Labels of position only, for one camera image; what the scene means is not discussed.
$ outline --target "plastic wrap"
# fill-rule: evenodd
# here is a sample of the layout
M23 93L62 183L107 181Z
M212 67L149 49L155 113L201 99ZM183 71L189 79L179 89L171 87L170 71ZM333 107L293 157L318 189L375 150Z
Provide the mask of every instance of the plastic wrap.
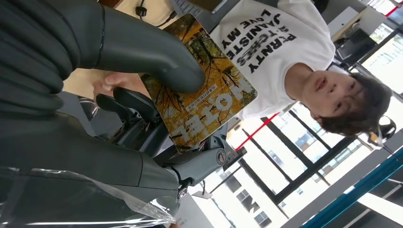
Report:
M0 167L0 228L108 227L142 228L174 223L161 197L144 202L84 175L45 169Z

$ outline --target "dark hair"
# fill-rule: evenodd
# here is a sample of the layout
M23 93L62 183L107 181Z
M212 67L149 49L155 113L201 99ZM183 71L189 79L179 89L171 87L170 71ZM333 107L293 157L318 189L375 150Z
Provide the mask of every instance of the dark hair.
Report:
M322 117L321 126L328 132L352 136L376 130L379 119L387 111L392 91L386 85L359 73L350 75L363 87L364 99L356 112L338 117Z

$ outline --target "book cover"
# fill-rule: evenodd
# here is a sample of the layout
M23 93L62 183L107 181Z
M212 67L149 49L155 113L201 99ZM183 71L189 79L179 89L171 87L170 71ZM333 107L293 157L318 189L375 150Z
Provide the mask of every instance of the book cover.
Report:
M182 41L206 74L204 85L193 94L170 90L150 75L141 77L173 143L185 152L253 101L257 92L194 16L184 15L164 30Z

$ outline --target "black headset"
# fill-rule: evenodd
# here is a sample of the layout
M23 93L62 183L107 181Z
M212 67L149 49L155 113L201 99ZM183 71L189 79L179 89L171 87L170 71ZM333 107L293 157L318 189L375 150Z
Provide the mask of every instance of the black headset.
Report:
M137 6L135 8L136 15L140 17L141 20L143 20L142 17L145 17L147 15L147 8L143 6L144 5L144 0L141 0L140 6Z

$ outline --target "white t-shirt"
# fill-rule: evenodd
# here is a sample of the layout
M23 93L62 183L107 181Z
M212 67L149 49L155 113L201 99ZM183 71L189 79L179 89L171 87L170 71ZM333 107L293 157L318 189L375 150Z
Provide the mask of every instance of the white t-shirt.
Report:
M274 8L241 0L210 34L256 88L258 97L241 119L281 111L293 100L286 94L286 72L296 63L326 70L335 54L328 27L310 0L280 0Z

